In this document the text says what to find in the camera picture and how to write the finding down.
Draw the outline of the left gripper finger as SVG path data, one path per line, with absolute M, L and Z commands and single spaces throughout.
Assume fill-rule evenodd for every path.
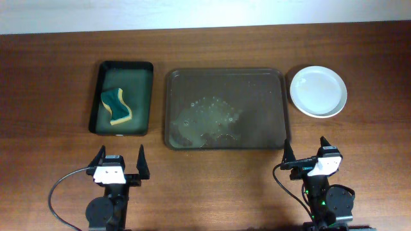
M 141 180 L 149 180 L 150 179 L 150 170 L 149 170 L 146 158 L 145 158 L 144 146 L 143 145 L 140 145 L 140 148 L 139 148 L 136 168 L 139 172 L 139 177 L 140 177 Z
M 93 158 L 93 160 L 88 165 L 89 168 L 97 167 L 100 165 L 105 158 L 105 146 L 102 145 L 97 155 Z

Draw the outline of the light blue plate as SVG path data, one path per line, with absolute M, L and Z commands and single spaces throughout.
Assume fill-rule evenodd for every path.
M 344 109 L 348 94 L 340 75 L 327 67 L 312 65 L 293 76 L 290 97 L 303 114 L 325 119 Z

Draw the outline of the green yellow sponge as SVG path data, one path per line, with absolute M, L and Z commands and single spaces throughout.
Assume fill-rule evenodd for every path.
M 101 93 L 100 98 L 103 107 L 110 113 L 110 124 L 112 126 L 132 119 L 132 110 L 123 99 L 123 89 L 107 90 Z

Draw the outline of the brown serving tray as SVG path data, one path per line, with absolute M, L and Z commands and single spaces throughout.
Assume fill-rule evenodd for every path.
M 270 68 L 176 69 L 166 78 L 172 150 L 281 150 L 292 139 L 283 74 Z

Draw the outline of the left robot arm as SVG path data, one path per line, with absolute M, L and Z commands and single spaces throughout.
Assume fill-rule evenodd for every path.
M 136 163 L 137 173 L 125 173 L 125 161 L 121 155 L 107 155 L 105 146 L 87 166 L 86 174 L 95 184 L 104 188 L 104 195 L 93 199 L 85 210 L 89 230 L 124 230 L 127 219 L 129 190 L 140 187 L 150 178 L 150 171 L 140 146 Z

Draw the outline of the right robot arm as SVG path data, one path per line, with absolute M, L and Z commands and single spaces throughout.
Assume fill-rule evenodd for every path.
M 303 230 L 372 230 L 370 226 L 350 226 L 353 220 L 355 191 L 340 184 L 331 185 L 328 178 L 340 167 L 343 156 L 337 147 L 320 138 L 320 148 L 315 156 L 297 160 L 290 141 L 284 141 L 284 153 L 280 164 L 272 174 L 277 184 L 297 200 L 308 213 L 311 221 L 302 225 Z M 292 194 L 276 177 L 275 171 L 289 170 L 291 180 L 302 180 L 302 199 Z

